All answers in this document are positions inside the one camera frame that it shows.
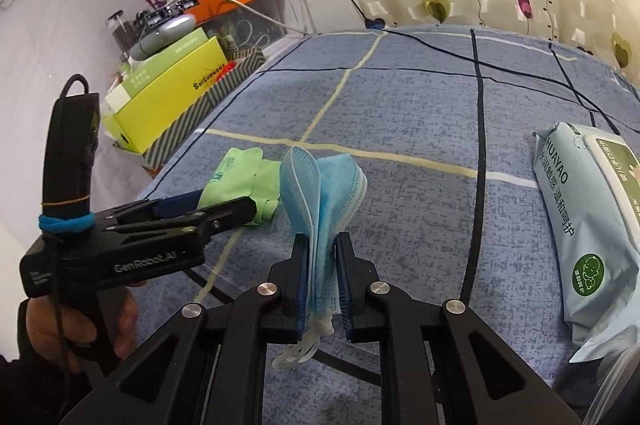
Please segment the left hand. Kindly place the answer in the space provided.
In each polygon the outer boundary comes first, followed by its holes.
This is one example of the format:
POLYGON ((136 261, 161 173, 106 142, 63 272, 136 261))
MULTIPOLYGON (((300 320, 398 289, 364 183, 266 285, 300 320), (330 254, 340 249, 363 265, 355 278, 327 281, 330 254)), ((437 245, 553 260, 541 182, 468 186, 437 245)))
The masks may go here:
MULTIPOLYGON (((26 306, 26 334, 32 349, 44 360, 63 365, 62 337, 76 344, 89 344, 96 339, 96 327, 79 311, 62 307, 63 334, 58 333, 54 304, 49 297, 29 298, 26 306)), ((116 319, 114 353, 125 360, 137 347, 136 324, 139 310, 129 289, 116 319)))

